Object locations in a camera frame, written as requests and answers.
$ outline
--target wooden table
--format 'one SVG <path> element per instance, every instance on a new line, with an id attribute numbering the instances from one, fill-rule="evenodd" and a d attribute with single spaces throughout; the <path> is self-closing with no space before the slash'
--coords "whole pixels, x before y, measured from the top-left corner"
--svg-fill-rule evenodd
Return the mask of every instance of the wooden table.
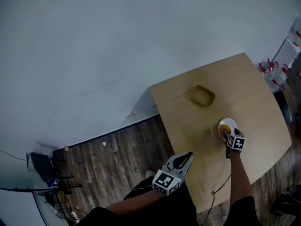
<path id="1" fill-rule="evenodd" d="M 190 99 L 195 85 L 216 94 L 211 107 Z M 225 158 L 224 142 L 217 133 L 221 119 L 234 119 L 246 137 L 241 158 L 251 183 L 291 146 L 280 108 L 245 53 L 153 85 L 151 92 L 174 153 L 194 153 L 185 179 L 198 213 L 210 208 L 210 192 L 217 190 L 230 174 L 230 160 Z M 230 182 L 216 194 L 214 205 L 229 198 Z"/>

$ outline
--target white plate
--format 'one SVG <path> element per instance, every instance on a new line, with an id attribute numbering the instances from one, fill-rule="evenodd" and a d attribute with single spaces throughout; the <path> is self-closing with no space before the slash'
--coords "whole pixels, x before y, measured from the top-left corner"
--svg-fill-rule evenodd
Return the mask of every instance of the white plate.
<path id="1" fill-rule="evenodd" d="M 218 134 L 220 135 L 220 137 L 225 141 L 225 138 L 222 136 L 222 134 L 220 133 L 220 127 L 222 125 L 227 125 L 230 127 L 230 130 L 231 130 L 231 133 L 234 133 L 234 129 L 238 129 L 237 127 L 237 124 L 236 122 L 231 119 L 231 118 L 225 118 L 225 119 L 222 119 L 221 122 L 218 124 L 218 127 L 217 127 L 217 132 Z"/>

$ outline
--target wooden floor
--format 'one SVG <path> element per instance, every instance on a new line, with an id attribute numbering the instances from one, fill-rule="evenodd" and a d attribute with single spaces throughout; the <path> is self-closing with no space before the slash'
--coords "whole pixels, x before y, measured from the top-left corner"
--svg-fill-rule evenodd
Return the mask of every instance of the wooden floor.
<path id="1" fill-rule="evenodd" d="M 301 61 L 289 72 L 283 92 L 288 101 L 293 122 L 288 126 L 292 146 L 286 154 L 260 179 L 252 184 L 258 219 L 263 226 L 290 225 L 294 216 L 278 218 L 269 213 L 276 198 L 285 189 L 301 184 L 301 137 L 300 124 L 295 116 L 301 104 Z M 72 189 L 68 196 L 71 207 L 79 207 L 86 213 L 94 207 L 106 207 L 123 198 L 144 179 L 146 170 L 158 170 L 173 155 L 161 118 L 136 124 L 113 134 L 72 147 L 71 152 L 59 150 L 54 157 L 66 159 L 58 162 L 59 173 L 75 177 L 66 184 L 80 183 L 83 188 Z M 222 226 L 229 213 L 229 201 L 215 206 L 209 215 L 207 226 Z M 199 213 L 202 224 L 207 211 Z"/>

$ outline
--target white wall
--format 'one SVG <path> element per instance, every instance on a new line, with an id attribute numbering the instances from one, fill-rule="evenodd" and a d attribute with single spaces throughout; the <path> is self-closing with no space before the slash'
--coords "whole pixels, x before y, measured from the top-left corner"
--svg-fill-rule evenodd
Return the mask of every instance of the white wall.
<path id="1" fill-rule="evenodd" d="M 72 145 L 152 116 L 150 85 L 241 52 L 255 63 L 272 58 L 300 7 L 0 0 L 0 149 L 25 158 L 40 145 Z M 0 163 L 0 186 L 30 184 L 24 162 L 0 153 Z"/>

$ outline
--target desk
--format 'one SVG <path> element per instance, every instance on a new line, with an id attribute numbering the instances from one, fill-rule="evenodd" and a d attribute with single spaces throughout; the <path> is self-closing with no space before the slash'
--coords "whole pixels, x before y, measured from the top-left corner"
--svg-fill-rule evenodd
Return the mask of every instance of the desk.
<path id="1" fill-rule="evenodd" d="M 216 94 L 211 107 L 190 99 L 195 85 Z M 233 118 L 246 137 L 242 162 L 253 183 L 291 146 L 280 108 L 252 61 L 243 53 L 181 74 L 151 87 L 174 153 L 192 151 L 185 179 L 197 213 L 210 208 L 211 191 L 230 174 L 217 124 Z M 230 198 L 230 182 L 216 194 L 214 205 Z"/>

